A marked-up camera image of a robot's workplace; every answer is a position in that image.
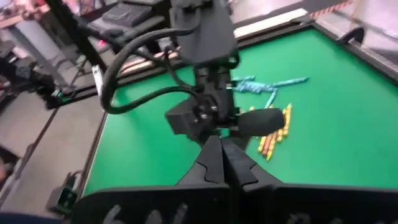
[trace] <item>red and white tape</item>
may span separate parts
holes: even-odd
[[[313,12],[313,13],[310,14],[310,16],[312,18],[317,18],[318,16],[324,15],[324,14],[332,12],[334,10],[341,9],[342,7],[346,7],[346,6],[348,6],[348,5],[352,4],[352,3],[353,3],[353,0],[349,0],[349,1],[346,1],[346,2],[343,2],[343,3],[340,3],[340,4],[337,4],[337,5],[330,6],[328,8],[321,9],[319,11]]]

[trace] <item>gray floor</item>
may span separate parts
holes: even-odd
[[[295,0],[274,2],[278,2],[276,4],[290,2],[291,4]],[[239,6],[245,4],[250,9]],[[253,9],[256,7],[244,0],[236,1],[234,5],[242,7],[239,8],[239,12],[237,11],[241,17],[269,12],[266,6],[262,6],[260,11],[255,13]],[[355,5],[351,5],[344,10],[351,13],[354,7]],[[356,16],[398,32],[397,18],[394,14],[397,8],[398,2],[395,0],[383,2],[363,0],[356,11]],[[332,24],[340,32],[347,31],[351,25],[350,22],[333,14],[325,15],[321,19]],[[396,42],[374,34],[367,37],[365,44],[387,49],[398,46]],[[108,62],[111,58],[111,55],[107,55]],[[72,79],[75,73],[74,68],[61,72],[67,80]],[[87,76],[79,79],[78,84],[91,82],[92,78]],[[7,199],[2,210],[52,216],[45,211],[45,202],[51,190],[62,183],[67,172],[83,168],[102,113],[96,97],[60,109],[25,168],[18,188]],[[35,95],[21,95],[0,116],[0,142],[22,155],[26,147],[36,139],[49,116],[50,112],[44,110],[42,102]]]

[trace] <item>green table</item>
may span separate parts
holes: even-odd
[[[233,77],[255,75],[272,83],[310,77],[280,88],[275,107],[293,104],[289,136],[267,162],[258,140],[246,150],[283,182],[398,188],[398,89],[379,72],[309,29],[240,51]],[[192,69],[179,76],[193,81]],[[163,74],[118,90],[115,103],[174,85]],[[236,93],[245,110],[262,108],[270,94]],[[129,113],[108,115],[86,182],[85,194],[116,187],[173,185],[200,152],[185,136],[175,136],[164,113],[187,97],[161,96]]]

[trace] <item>black foam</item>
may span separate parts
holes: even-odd
[[[238,118],[239,132],[245,136],[267,136],[284,126],[284,115],[277,108],[248,111]]]

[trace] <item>black bracket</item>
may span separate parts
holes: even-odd
[[[346,34],[342,35],[340,38],[337,39],[337,41],[343,44],[347,44],[349,41],[354,39],[358,43],[362,44],[364,38],[365,29],[363,27],[356,27],[348,31]]]

